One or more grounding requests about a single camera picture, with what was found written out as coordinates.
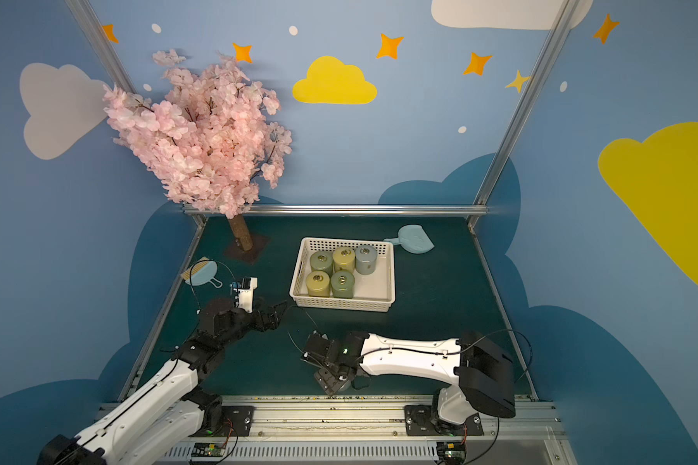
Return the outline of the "olive yellow tea canister front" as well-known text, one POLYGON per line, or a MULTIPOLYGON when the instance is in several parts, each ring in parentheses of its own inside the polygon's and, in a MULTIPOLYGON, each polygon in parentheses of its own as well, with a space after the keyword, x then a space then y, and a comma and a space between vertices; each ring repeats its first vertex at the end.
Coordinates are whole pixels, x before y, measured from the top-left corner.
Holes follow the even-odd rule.
POLYGON ((306 277, 306 288, 309 296, 329 298, 331 296, 331 276, 323 270, 312 271, 306 277))

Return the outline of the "white perforated plastic basket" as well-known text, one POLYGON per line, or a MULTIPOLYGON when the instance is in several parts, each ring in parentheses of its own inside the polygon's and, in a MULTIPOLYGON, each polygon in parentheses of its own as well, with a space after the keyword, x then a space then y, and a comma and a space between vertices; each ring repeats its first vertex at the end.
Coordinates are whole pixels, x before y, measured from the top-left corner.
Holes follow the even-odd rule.
POLYGON ((395 251, 390 242, 337 239, 303 238, 298 253, 290 286, 290 297, 300 307, 342 309, 368 312, 388 312, 396 300, 395 251), (372 274, 362 275, 354 271, 354 298, 333 296, 310 296, 308 275, 311 271, 309 258, 316 252, 330 252, 342 246, 356 249, 372 246, 378 253, 376 268, 372 274))

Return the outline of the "green tea canister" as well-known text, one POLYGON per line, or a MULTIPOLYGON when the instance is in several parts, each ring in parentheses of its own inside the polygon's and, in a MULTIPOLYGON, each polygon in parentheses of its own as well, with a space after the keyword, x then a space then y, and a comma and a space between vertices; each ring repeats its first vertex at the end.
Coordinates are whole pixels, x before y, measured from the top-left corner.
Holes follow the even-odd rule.
POLYGON ((333 275, 333 253, 329 251, 314 252, 309 258, 312 271, 322 271, 327 275, 333 275))
POLYGON ((332 295, 334 298, 354 298, 355 276, 351 271, 336 271, 331 278, 332 295))

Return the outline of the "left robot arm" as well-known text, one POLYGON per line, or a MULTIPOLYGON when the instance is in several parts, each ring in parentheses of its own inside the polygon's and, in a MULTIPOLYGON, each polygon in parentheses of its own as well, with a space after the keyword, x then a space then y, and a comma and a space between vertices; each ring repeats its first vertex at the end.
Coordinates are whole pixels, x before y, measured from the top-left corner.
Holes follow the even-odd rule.
POLYGON ((221 397, 200 385, 215 372, 226 349, 250 331, 277 329, 289 308, 258 298, 246 311, 234 298, 214 298, 198 323, 143 387, 74 437, 58 435, 40 451, 39 464, 152 464, 192 435, 234 431, 221 397))

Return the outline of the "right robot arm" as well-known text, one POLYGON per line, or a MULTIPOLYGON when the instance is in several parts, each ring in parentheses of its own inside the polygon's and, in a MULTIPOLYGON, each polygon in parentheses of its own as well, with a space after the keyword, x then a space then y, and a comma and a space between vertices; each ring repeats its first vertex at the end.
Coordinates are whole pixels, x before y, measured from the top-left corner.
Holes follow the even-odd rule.
POLYGON ((331 339, 314 332, 302 348, 302 360, 317 367, 315 379, 329 396, 359 376, 403 375, 446 385, 432 401, 440 422, 462 425, 475 414, 516 416, 514 359, 478 331, 436 341, 362 331, 331 339))

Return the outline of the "green tea canister back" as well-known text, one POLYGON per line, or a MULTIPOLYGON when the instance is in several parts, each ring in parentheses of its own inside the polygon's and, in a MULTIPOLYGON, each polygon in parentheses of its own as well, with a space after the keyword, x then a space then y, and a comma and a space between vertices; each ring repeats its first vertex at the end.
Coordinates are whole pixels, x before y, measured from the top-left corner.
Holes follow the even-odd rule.
POLYGON ((314 252, 309 258, 312 271, 322 271, 327 275, 333 275, 333 253, 329 251, 314 252))

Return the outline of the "yellow tea canister back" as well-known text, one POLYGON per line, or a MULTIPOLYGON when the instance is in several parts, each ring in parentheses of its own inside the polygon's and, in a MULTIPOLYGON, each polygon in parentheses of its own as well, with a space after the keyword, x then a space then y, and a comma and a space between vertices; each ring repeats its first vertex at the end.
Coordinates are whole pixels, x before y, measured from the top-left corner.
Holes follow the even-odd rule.
POLYGON ((339 247, 333 251, 333 271, 348 271, 353 273, 356 265, 356 254, 352 247, 339 247))

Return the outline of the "grey-blue tea canister back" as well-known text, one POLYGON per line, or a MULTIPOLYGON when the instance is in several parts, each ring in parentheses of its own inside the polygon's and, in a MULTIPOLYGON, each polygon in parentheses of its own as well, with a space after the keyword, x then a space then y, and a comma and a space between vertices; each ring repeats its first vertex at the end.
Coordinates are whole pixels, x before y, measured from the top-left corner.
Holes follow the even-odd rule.
POLYGON ((362 275, 371 275, 376 270, 378 259, 377 249, 363 244, 355 249, 355 269, 362 275))

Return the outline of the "teal hand brush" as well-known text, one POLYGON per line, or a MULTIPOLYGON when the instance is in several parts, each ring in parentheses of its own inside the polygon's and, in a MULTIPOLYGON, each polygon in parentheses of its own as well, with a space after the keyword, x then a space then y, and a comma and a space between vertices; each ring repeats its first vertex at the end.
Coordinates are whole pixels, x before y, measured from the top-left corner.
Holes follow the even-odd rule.
POLYGON ((218 263, 208 258, 202 258, 186 269, 181 274, 181 279, 189 286, 199 287, 211 285, 215 289, 221 289, 223 282, 216 275, 218 271, 218 263))

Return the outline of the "left controller board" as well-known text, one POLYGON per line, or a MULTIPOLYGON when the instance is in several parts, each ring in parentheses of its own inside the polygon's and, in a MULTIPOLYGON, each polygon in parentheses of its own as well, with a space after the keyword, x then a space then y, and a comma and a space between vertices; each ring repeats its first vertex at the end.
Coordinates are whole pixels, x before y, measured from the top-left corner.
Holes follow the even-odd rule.
POLYGON ((191 463, 215 463, 228 455, 228 449, 223 443, 195 443, 191 449, 191 463))

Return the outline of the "controller board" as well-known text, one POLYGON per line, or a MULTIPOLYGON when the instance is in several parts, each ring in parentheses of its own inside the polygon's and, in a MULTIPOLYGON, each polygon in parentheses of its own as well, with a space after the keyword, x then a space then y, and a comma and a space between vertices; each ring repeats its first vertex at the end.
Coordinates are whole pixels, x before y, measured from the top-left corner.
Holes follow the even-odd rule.
POLYGON ((467 453, 462 442, 437 442, 436 460, 437 465, 463 465, 467 453))
POLYGON ((228 449, 223 443, 195 443, 191 449, 191 463, 215 463, 228 455, 228 449))

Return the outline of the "teal dustpan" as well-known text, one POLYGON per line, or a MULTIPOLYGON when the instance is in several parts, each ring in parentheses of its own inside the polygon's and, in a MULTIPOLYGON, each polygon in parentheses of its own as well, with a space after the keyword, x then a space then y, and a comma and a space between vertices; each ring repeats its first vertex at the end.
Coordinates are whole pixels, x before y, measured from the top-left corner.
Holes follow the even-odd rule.
POLYGON ((396 238, 385 238, 384 241, 393 246, 399 245, 414 255, 426 254, 434 249, 434 243, 421 225, 405 225, 397 231, 396 238))

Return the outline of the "right controller board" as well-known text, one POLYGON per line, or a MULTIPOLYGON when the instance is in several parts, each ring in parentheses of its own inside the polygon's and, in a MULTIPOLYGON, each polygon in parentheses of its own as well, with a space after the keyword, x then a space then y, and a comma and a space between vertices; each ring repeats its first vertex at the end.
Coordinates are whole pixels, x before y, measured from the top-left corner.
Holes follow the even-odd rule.
POLYGON ((462 442, 437 442, 436 460, 437 465, 463 465, 467 453, 462 442))

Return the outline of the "pink cherry blossom tree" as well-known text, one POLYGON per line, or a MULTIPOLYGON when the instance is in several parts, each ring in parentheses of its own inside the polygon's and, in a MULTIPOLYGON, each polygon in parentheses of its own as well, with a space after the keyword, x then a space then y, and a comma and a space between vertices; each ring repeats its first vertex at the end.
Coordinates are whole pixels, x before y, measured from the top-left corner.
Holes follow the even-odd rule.
POLYGON ((259 202, 261 181, 277 188, 292 134, 267 120, 280 110, 275 91, 252 81, 238 58, 221 55, 196 74, 176 50, 160 50, 168 94, 158 103, 118 85, 105 89, 108 124, 118 145, 162 183, 174 203, 225 216, 236 246, 255 248, 244 213, 259 202))

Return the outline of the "dark metal tree base plate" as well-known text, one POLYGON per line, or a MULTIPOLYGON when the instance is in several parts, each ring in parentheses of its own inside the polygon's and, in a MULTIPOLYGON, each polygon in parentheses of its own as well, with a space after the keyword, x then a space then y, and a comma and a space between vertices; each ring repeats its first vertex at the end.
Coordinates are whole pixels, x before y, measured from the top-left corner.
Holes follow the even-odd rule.
POLYGON ((238 238, 235 238, 223 252, 223 256, 250 265, 255 264, 261 254, 264 252, 268 246, 271 239, 263 234, 256 234, 255 232, 251 235, 252 247, 248 251, 242 250, 242 244, 238 238))

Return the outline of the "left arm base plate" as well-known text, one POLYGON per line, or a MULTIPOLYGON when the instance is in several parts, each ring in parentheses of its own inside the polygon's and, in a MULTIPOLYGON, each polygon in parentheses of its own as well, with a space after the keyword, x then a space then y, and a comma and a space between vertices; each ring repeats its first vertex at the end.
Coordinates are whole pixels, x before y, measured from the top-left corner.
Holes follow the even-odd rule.
POLYGON ((226 405, 205 412, 203 424, 194 437, 248 437, 255 408, 253 406, 226 405))

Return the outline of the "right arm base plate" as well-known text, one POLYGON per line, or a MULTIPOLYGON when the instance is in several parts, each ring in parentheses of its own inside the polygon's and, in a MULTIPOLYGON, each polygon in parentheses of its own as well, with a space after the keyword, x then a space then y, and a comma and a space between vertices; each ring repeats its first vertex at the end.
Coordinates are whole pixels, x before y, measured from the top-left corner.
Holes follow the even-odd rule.
POLYGON ((469 417, 464 424, 450 424, 440 420, 430 405, 406 405, 403 408, 407 436, 483 436, 484 429, 478 413, 469 417))

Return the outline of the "aluminium front rail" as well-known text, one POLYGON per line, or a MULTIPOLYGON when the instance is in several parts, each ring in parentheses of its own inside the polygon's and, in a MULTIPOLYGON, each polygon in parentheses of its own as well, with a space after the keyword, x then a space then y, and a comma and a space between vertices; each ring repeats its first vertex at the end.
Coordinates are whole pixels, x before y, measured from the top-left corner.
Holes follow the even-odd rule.
POLYGON ((155 462, 189 461, 195 443, 223 443, 228 455, 213 464, 257 461, 436 460, 437 442, 462 442, 475 464, 494 462, 573 464, 576 457, 556 407, 520 401, 518 414, 498 420, 479 414, 483 436, 406 435, 403 408, 430 405, 428 396, 223 396, 223 406, 255 408, 248 437, 188 436, 155 462))

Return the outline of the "back aluminium frame bar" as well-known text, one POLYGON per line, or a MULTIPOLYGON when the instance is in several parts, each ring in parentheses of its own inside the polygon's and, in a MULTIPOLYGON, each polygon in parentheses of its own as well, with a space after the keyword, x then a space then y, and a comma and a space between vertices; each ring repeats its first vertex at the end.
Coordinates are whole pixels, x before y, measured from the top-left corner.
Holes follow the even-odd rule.
POLYGON ((254 205, 247 214, 260 216, 433 216, 478 217, 484 205, 254 205))

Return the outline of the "left aluminium frame post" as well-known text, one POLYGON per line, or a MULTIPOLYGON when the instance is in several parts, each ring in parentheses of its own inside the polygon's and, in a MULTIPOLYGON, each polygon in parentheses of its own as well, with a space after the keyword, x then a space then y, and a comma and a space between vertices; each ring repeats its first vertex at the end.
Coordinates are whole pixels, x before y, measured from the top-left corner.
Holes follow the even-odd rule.
POLYGON ((65 4, 112 82, 128 93, 136 93, 137 89, 114 50, 114 44, 108 39, 91 3, 88 0, 66 0, 65 4))

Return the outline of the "aluminium frame post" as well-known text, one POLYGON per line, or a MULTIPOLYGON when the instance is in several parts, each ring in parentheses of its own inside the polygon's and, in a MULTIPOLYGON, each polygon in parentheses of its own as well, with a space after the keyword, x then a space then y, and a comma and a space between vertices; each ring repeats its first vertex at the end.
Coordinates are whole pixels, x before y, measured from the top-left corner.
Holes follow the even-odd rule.
POLYGON ((467 217, 467 228, 473 236, 476 236, 475 228, 479 219, 488 213, 489 199, 494 193, 494 188, 496 188, 520 135, 527 125, 527 120, 529 120, 537 99, 560 56, 580 4, 581 1, 578 0, 564 1, 556 13, 555 22, 534 64, 527 88, 522 93, 498 151, 496 151, 475 197, 473 205, 482 207, 484 212, 471 214, 467 217))
POLYGON ((66 0, 65 4, 112 82, 128 93, 136 93, 137 89, 114 50, 114 44, 108 39, 91 3, 88 0, 66 0))

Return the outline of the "right aluminium frame post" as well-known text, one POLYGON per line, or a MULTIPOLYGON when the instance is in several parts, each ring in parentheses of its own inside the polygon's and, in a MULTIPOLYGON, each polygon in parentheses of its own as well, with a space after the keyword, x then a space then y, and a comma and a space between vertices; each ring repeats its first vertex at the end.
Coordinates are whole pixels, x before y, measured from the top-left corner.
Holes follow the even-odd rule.
POLYGON ((555 22, 534 64, 527 88, 522 93, 498 151, 496 151, 475 197, 473 205, 482 207, 484 212, 471 214, 467 217, 467 228, 473 236, 476 236, 475 228, 479 219, 488 213, 489 199, 494 193, 494 188, 496 188, 520 135, 527 125, 527 120, 529 120, 537 99, 560 56, 580 4, 581 1, 578 0, 564 1, 556 13, 555 22))

